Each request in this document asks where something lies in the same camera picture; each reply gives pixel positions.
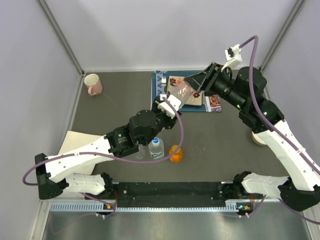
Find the orange juice bottle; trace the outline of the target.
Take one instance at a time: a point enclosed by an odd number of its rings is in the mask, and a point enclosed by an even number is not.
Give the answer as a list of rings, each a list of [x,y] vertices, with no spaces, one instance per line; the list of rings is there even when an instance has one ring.
[[[178,145],[173,145],[169,150],[169,154],[171,155],[173,152],[174,154],[170,157],[170,161],[175,164],[180,163],[183,159],[183,150],[178,148]]]

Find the square floral plate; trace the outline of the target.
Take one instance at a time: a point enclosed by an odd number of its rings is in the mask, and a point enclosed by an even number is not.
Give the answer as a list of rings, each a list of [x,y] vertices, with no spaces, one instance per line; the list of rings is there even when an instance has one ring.
[[[183,77],[185,80],[184,76],[175,76],[175,75],[170,75],[168,77],[168,84],[169,84],[169,80],[173,79],[173,78],[181,78]],[[194,107],[200,107],[202,105],[202,94],[195,92],[193,90],[193,94],[190,96],[190,98],[188,99],[188,101],[186,102],[186,104],[184,106],[194,106]]]

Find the white notebook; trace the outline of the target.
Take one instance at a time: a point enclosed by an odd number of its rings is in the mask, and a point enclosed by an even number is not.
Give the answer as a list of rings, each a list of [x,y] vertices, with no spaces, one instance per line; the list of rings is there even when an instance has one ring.
[[[105,153],[110,146],[105,143],[103,137],[100,135],[86,134],[76,131],[68,130],[61,148],[58,152],[58,155],[70,154],[80,148],[79,152],[98,152]],[[56,160],[55,163],[61,162],[61,164],[68,163],[66,167],[69,167],[70,164],[79,163],[81,160],[89,160],[95,158],[93,154],[85,154],[79,156],[69,156],[64,157],[60,160]]]

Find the white paper cup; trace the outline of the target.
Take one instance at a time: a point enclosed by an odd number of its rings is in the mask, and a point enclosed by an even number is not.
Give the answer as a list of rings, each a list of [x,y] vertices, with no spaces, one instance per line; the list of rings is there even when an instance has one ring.
[[[251,138],[252,140],[259,146],[266,146],[267,144],[261,139],[258,137],[257,134],[255,134],[253,131],[251,132]]]

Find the clear empty glass bottle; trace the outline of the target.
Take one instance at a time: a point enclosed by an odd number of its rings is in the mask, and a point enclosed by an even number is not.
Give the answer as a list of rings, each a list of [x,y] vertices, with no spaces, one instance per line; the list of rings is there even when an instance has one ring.
[[[144,145],[138,146],[138,152],[135,157],[138,161],[145,161],[149,159],[149,147]]]

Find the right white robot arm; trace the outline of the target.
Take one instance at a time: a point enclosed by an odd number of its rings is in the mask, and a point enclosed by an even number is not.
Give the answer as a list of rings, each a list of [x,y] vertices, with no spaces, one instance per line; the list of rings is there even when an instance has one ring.
[[[239,111],[239,118],[275,154],[286,169],[283,177],[237,174],[232,192],[223,190],[225,199],[261,194],[282,200],[301,212],[320,202],[319,167],[299,144],[276,104],[263,95],[267,80],[257,68],[242,67],[235,78],[217,63],[185,77],[185,83],[206,96],[218,95]]]

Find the blue cap water bottle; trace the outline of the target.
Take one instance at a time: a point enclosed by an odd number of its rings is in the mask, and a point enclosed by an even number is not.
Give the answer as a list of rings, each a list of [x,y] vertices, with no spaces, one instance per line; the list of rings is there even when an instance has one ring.
[[[164,143],[158,137],[152,139],[152,141],[148,145],[148,148],[153,160],[160,159],[165,156]]]

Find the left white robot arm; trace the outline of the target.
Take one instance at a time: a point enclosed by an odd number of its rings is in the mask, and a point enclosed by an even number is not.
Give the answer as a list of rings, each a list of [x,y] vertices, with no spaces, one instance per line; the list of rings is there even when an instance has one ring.
[[[69,152],[35,156],[38,195],[49,200],[63,193],[86,193],[109,198],[114,191],[111,177],[102,173],[92,175],[80,171],[101,162],[120,160],[139,151],[140,146],[156,144],[156,136],[180,122],[182,102],[175,96],[156,97],[151,110],[141,110],[128,124]]]

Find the blue patterned placemat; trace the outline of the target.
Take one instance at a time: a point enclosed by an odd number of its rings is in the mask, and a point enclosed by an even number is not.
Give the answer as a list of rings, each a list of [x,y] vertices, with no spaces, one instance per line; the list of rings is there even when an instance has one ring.
[[[169,70],[169,71],[161,71],[156,70],[152,73],[151,82],[151,103],[153,103],[154,99],[160,95],[164,94],[167,90],[167,86],[162,85],[162,77],[166,78],[166,83],[169,83],[169,76],[191,76],[197,74],[199,71],[195,70]],[[180,112],[204,112],[208,113],[208,107],[206,105],[206,98],[202,97],[202,105],[201,106],[190,106],[184,105]]]

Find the red label water bottle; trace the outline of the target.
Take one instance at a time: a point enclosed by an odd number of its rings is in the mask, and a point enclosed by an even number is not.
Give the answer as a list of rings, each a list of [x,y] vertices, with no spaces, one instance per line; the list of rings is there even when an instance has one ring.
[[[193,94],[193,89],[184,81],[183,77],[171,78],[167,86],[167,94],[180,100],[179,108],[182,108]]]

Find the pink mug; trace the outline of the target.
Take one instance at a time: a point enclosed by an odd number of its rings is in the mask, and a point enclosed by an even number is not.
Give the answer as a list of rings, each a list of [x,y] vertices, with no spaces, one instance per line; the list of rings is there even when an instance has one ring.
[[[97,74],[91,73],[84,78],[84,84],[90,96],[97,96],[103,92],[103,86]]]

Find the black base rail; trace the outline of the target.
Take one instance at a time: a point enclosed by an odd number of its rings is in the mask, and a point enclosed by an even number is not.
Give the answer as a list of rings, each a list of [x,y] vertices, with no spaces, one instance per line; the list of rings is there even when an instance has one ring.
[[[220,182],[120,182],[113,187],[122,208],[224,207],[237,197],[231,184]]]

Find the silver fork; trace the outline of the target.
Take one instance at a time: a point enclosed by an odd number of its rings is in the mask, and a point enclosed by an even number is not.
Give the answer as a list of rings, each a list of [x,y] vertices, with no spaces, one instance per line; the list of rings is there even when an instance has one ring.
[[[161,88],[162,88],[163,91],[165,90],[166,86],[167,86],[167,78],[165,76],[162,76],[162,78],[161,78]]]

